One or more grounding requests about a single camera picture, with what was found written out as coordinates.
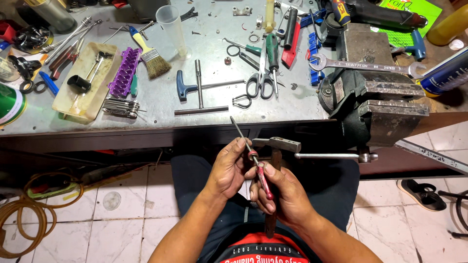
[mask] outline green book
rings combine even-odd
[[[442,9],[429,3],[426,0],[412,0],[412,1],[405,1],[405,0],[384,0],[380,3],[381,7],[391,8],[396,10],[404,10],[403,4],[407,2],[405,7],[414,13],[418,13],[419,15],[425,16],[427,18],[427,25],[421,29],[418,29],[421,36],[424,37],[431,28],[431,26],[436,21],[437,17],[442,12]],[[413,46],[413,38],[411,37],[411,33],[401,33],[395,32],[386,29],[379,29],[377,27],[371,27],[371,30],[374,32],[384,32],[388,35],[388,41],[391,45],[395,47],[406,47],[406,46]]]

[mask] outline spray can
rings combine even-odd
[[[468,47],[444,60],[418,81],[426,96],[434,98],[468,81]]]
[[[19,90],[0,84],[0,126],[16,120],[26,108],[26,96]]]

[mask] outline person's right hand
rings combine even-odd
[[[275,198],[280,206],[277,217],[281,223],[296,229],[318,215],[310,204],[304,188],[289,169],[282,167],[281,171],[278,171],[268,163],[263,171],[267,181],[278,187],[279,196]],[[255,167],[245,174],[246,179],[255,178],[255,176]],[[277,209],[273,200],[266,199],[266,193],[257,179],[253,180],[250,185],[250,200],[256,202],[259,208],[267,214],[272,214]]]

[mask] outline sandal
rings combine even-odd
[[[396,185],[420,206],[429,211],[437,212],[447,208],[447,204],[435,193],[436,187],[430,183],[417,183],[412,179],[408,179],[398,180]]]

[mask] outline purple plastic tray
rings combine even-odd
[[[128,47],[127,50],[122,52],[122,64],[118,69],[114,81],[109,83],[107,87],[110,89],[110,94],[114,97],[126,97],[130,92],[130,85],[132,83],[133,75],[138,66],[142,50],[140,48],[132,49]]]

